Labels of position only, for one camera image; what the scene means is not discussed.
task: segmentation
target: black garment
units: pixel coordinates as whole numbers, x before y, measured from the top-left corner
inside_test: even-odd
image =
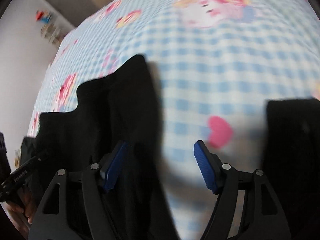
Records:
[[[320,101],[270,101],[262,169],[286,214],[292,239],[320,234]]]
[[[143,56],[80,85],[77,97],[72,112],[40,115],[39,134],[29,145],[38,153],[47,149],[53,157],[32,176],[33,196],[39,202],[58,169],[83,170],[124,140],[131,147],[116,187],[102,196],[117,233],[121,239],[178,239],[156,172],[159,104]],[[75,204],[71,212],[81,216],[81,208]]]

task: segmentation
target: white wall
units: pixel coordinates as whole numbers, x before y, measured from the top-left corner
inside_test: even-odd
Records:
[[[41,0],[12,0],[0,19],[0,131],[10,164],[27,134],[33,106],[57,49],[40,35],[35,21]]]

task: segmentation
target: blue and white checkered bed sheet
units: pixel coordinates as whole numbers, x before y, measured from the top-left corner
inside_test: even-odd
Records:
[[[74,110],[78,85],[144,54],[161,86],[164,189],[181,239],[199,239],[215,196],[194,142],[237,169],[258,168],[266,100],[318,94],[319,34],[306,0],[115,0],[62,42],[29,134],[39,113]]]

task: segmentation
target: checkered fabric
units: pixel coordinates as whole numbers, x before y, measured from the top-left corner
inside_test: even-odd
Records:
[[[29,134],[37,133],[39,113],[74,110],[81,83],[144,54],[162,100],[164,190],[181,239],[194,240],[207,225],[215,196],[205,186],[193,144],[205,141],[238,170],[258,168],[266,101],[311,97],[320,79],[320,22],[307,0],[240,0],[232,7],[237,16],[226,13],[202,28],[196,26],[202,18],[184,20],[192,12],[198,17],[197,10],[188,11],[195,3],[185,1],[116,0],[70,32],[46,72]],[[215,19],[220,12],[206,13]],[[212,116],[233,130],[219,149],[209,139]]]

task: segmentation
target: metal screw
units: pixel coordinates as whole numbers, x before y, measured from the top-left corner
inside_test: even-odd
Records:
[[[223,168],[224,170],[230,170],[230,169],[231,169],[231,166],[230,166],[230,164],[228,164],[228,163],[224,163],[224,164],[222,165],[222,168]]]
[[[256,170],[257,175],[262,176],[263,175],[263,171],[262,170]]]
[[[91,168],[92,170],[98,169],[98,168],[99,168],[99,163],[93,163],[93,164],[91,164],[91,165],[90,165],[90,168]]]
[[[66,174],[66,170],[65,169],[58,170],[58,175],[59,176],[62,176],[64,174]]]

